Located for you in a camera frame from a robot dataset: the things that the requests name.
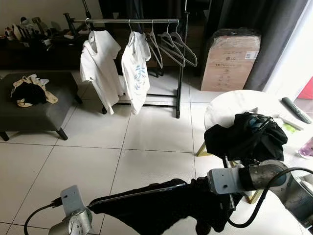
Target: white tile floor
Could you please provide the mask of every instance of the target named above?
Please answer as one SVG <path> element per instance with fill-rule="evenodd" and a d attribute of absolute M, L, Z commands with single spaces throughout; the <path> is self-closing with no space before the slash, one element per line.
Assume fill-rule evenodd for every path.
<path fill-rule="evenodd" d="M 4 76 L 10 71 L 0 71 Z M 177 70 L 163 77 L 150 76 L 150 93 L 172 94 Z M 114 106 L 115 114 L 102 115 L 93 87 L 79 82 L 84 104 L 73 104 L 63 123 L 68 140 L 53 132 L 9 133 L 10 141 L 0 142 L 0 235 L 22 235 L 22 225 L 35 209 L 58 197 L 60 191 L 77 184 L 86 204 L 92 199 L 125 190 L 161 183 L 173 178 L 189 182 L 205 176 L 222 161 L 214 156 L 195 157 L 203 142 L 203 115 L 207 103 L 220 93 L 200 92 L 199 79 L 186 73 L 182 85 L 180 119 L 168 108 L 143 107 L 139 115 L 129 106 Z M 162 104 L 172 98 L 149 98 Z M 244 200 L 232 219 L 244 221 L 254 206 Z M 46 210 L 30 222 L 30 235 L 46 235 L 63 218 L 62 208 Z M 165 235 L 195 235 L 196 221 L 187 218 Z M 246 229 L 227 225 L 221 235 L 302 235 L 298 222 L 273 195 L 268 195 L 256 221 Z M 135 235 L 119 220 L 94 215 L 96 235 Z"/>

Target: white t-shirt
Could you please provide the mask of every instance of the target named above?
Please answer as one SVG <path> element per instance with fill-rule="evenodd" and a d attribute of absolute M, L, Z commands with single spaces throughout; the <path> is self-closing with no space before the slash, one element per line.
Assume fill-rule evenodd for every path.
<path fill-rule="evenodd" d="M 80 74 L 83 81 L 91 81 L 106 110 L 113 114 L 112 105 L 123 95 L 114 59 L 121 47 L 108 31 L 94 31 L 94 51 L 89 41 L 84 42 L 80 57 Z"/>
<path fill-rule="evenodd" d="M 131 100 L 133 114 L 138 114 L 150 88 L 146 61 L 151 58 L 145 35 L 131 32 L 122 56 L 126 98 Z"/>

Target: clothes hanger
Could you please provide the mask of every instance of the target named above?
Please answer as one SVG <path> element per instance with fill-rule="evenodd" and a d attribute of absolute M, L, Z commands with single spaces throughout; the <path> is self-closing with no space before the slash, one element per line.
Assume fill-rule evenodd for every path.
<path fill-rule="evenodd" d="M 131 29 L 131 33 L 129 35 L 129 39 L 128 39 L 128 44 L 127 45 L 130 47 L 131 45 L 134 44 L 134 32 L 133 32 L 133 29 L 131 27 L 131 19 L 128 19 L 128 26 Z"/>
<path fill-rule="evenodd" d="M 149 45 L 149 48 L 150 48 L 150 51 L 152 52 L 152 54 L 154 55 L 158 65 L 160 66 L 160 68 L 162 69 L 163 68 L 163 60 L 162 60 L 162 56 L 161 56 L 161 52 L 158 48 L 158 45 L 157 45 L 157 40 L 156 40 L 156 36 L 155 36 L 155 33 L 154 33 L 154 29 L 153 29 L 153 20 L 152 20 L 152 31 L 150 33 L 147 33 L 146 35 L 149 36 L 150 38 L 150 41 L 152 42 L 152 44 L 154 45 L 154 47 L 157 49 L 157 53 L 158 53 L 158 56 L 157 54 L 155 53 L 153 47 L 148 43 Z"/>
<path fill-rule="evenodd" d="M 174 37 L 174 38 L 176 38 L 176 39 L 178 40 L 178 42 L 173 41 L 174 44 L 176 44 L 176 45 L 179 46 L 179 47 L 184 47 L 184 48 L 192 55 L 192 57 L 193 57 L 193 59 L 194 59 L 194 62 L 191 62 L 190 60 L 188 60 L 188 59 L 186 59 L 186 58 L 185 58 L 185 61 L 186 61 L 188 64 L 190 64 L 190 65 L 196 67 L 196 66 L 198 65 L 197 56 L 196 56 L 196 54 L 192 51 L 192 49 L 190 49 L 190 48 L 184 43 L 184 41 L 182 40 L 180 34 L 177 33 L 178 25 L 179 25 L 179 20 L 178 20 L 178 24 L 177 24 L 177 26 L 176 26 L 175 32 L 172 32 L 170 35 L 171 35 L 171 37 Z"/>
<path fill-rule="evenodd" d="M 161 37 L 161 40 L 163 42 L 165 42 L 167 45 L 173 47 L 175 49 L 175 51 L 164 47 L 163 45 L 159 45 L 158 47 L 165 53 L 167 54 L 172 60 L 174 60 L 177 64 L 179 64 L 182 67 L 185 67 L 186 62 L 185 62 L 185 57 L 183 56 L 182 52 L 180 51 L 180 49 L 175 45 L 175 43 L 173 42 L 173 39 L 171 37 L 171 35 L 168 32 L 168 27 L 170 26 L 170 21 L 168 21 L 168 25 L 166 28 L 166 32 L 162 33 L 162 34 L 158 34 L 159 37 Z M 171 54 L 174 54 L 175 56 L 177 56 L 178 58 L 181 59 L 181 61 L 177 60 L 176 58 L 174 58 Z"/>
<path fill-rule="evenodd" d="M 93 49 L 93 51 L 97 53 L 97 45 L 96 45 L 96 41 L 95 41 L 95 37 L 94 37 L 94 31 L 91 30 L 89 23 L 87 23 L 88 19 L 89 18 L 85 19 L 85 24 L 90 31 L 89 36 L 88 36 L 88 41 L 89 41 L 89 44 L 90 44 L 91 48 Z"/>
<path fill-rule="evenodd" d="M 179 42 L 173 41 L 173 43 L 175 43 L 175 44 L 176 44 L 177 46 L 179 46 L 179 47 L 184 47 L 184 45 L 183 45 L 184 42 L 183 42 L 183 40 L 181 39 L 180 34 L 177 33 L 178 25 L 179 25 L 179 20 L 178 20 L 178 23 L 177 23 L 175 32 L 171 32 L 170 35 L 171 35 L 172 38 L 176 38 L 176 39 L 178 39 L 178 41 L 179 41 Z"/>
<path fill-rule="evenodd" d="M 161 37 L 161 41 L 165 42 L 167 45 L 169 45 L 170 47 L 174 47 L 175 44 L 172 40 L 171 35 L 168 32 L 168 27 L 170 26 L 170 21 L 168 21 L 168 25 L 166 28 L 166 31 L 164 31 L 162 34 L 158 34 L 159 37 Z"/>

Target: remote control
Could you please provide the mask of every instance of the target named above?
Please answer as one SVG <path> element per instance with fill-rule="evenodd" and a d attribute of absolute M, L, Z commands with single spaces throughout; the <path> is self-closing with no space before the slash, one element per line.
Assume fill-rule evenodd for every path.
<path fill-rule="evenodd" d="M 282 98 L 282 102 L 294 113 L 296 116 L 306 124 L 312 123 L 312 119 L 301 109 L 299 109 L 288 97 Z"/>
<path fill-rule="evenodd" d="M 284 122 L 287 123 L 298 130 L 302 131 L 307 127 L 307 124 L 305 124 L 303 121 L 300 121 L 299 119 L 296 119 L 292 115 L 285 115 L 285 114 L 280 114 L 279 118 Z"/>

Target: gray ottoman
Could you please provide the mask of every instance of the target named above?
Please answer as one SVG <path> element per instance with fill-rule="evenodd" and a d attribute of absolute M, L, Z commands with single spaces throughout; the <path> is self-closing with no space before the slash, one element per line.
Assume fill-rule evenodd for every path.
<path fill-rule="evenodd" d="M 46 89 L 58 97 L 55 104 L 45 103 L 21 108 L 10 100 L 13 83 L 22 76 L 37 74 L 40 79 L 49 79 Z M 27 72 L 8 74 L 0 80 L 0 136 L 8 141 L 6 131 L 56 131 L 67 140 L 61 125 L 73 100 L 82 103 L 77 96 L 78 87 L 70 72 Z"/>

